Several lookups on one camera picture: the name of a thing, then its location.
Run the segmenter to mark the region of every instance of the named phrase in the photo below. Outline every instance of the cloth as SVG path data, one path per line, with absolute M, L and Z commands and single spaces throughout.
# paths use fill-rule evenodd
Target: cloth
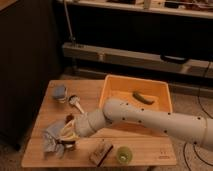
M 51 124 L 43 133 L 44 146 L 43 152 L 56 152 L 59 158 L 63 157 L 65 146 L 58 143 L 60 130 L 65 126 L 65 120 Z

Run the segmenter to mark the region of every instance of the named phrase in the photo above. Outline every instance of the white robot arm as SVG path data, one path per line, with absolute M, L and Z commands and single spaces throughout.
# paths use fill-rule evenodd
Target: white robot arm
M 213 151 L 213 119 L 136 108 L 119 99 L 108 99 L 97 109 L 75 121 L 75 132 L 88 137 L 115 122 L 137 122 L 148 128 Z

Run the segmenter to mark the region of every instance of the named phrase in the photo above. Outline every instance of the small green cup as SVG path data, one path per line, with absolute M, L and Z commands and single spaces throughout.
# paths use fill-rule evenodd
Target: small green cup
M 132 151 L 126 146 L 119 147 L 116 152 L 116 159 L 120 164 L 127 165 L 132 160 Z

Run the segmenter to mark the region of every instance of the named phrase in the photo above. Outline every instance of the orange bin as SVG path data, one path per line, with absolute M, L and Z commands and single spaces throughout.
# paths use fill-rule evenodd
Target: orange bin
M 145 99 L 154 100 L 154 103 L 147 105 L 136 100 L 132 96 L 133 91 L 139 92 Z M 128 101 L 130 104 L 139 108 L 172 112 L 168 84 L 162 81 L 107 75 L 99 107 L 101 108 L 105 100 L 110 97 Z

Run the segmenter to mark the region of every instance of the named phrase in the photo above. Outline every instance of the wooden table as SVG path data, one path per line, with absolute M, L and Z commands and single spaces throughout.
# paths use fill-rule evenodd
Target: wooden table
M 103 83 L 103 80 L 57 80 L 49 83 L 22 160 L 23 167 L 95 167 L 88 156 L 103 138 L 110 140 L 114 148 L 101 166 L 120 166 L 115 159 L 116 150 L 120 146 L 128 146 L 133 152 L 133 159 L 129 166 L 176 164 L 173 147 L 167 135 L 129 123 L 122 124 L 122 129 L 118 124 L 112 128 L 104 128 L 92 137 L 78 140 L 76 149 L 66 151 L 62 159 L 54 154 L 44 157 L 42 131 L 70 113 L 79 113 L 76 108 L 71 108 L 67 103 L 60 104 L 53 100 L 51 97 L 53 88 L 64 84 L 68 87 L 68 93 L 77 94 L 81 98 L 80 103 L 83 109 L 90 112 L 98 107 Z

